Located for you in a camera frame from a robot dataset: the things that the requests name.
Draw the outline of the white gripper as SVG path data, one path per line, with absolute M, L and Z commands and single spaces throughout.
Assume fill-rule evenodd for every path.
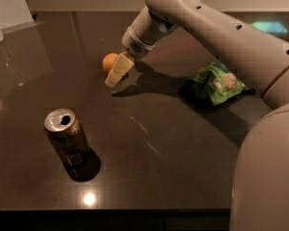
M 117 55 L 105 80 L 105 84 L 110 88 L 113 88 L 135 65 L 133 58 L 141 59 L 155 47 L 156 38 L 152 30 L 136 30 L 129 26 L 121 44 L 125 52 Z

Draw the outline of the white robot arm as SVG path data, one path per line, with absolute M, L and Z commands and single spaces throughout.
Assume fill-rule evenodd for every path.
M 200 0 L 144 0 L 122 38 L 106 85 L 182 27 L 233 70 L 271 108 L 240 148 L 229 231 L 289 231 L 289 42 L 261 32 Z

